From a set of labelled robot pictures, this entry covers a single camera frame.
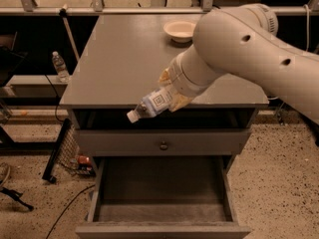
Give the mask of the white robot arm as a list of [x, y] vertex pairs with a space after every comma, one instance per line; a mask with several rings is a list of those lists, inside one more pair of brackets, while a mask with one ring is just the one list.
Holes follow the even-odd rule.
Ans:
[[196, 23], [192, 45], [177, 55], [159, 82], [172, 91], [175, 112], [225, 74], [260, 86], [319, 122], [319, 56], [276, 37], [275, 13], [263, 4], [214, 9]]

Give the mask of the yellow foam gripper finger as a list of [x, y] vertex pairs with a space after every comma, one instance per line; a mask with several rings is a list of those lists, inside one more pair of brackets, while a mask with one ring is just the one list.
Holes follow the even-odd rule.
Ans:
[[170, 84], [169, 72], [168, 72], [168, 69], [164, 69], [159, 76], [159, 85], [167, 86], [169, 84]]
[[170, 102], [168, 110], [170, 112], [176, 112], [177, 110], [187, 106], [192, 101], [192, 98], [184, 96], [180, 93], [170, 93]]

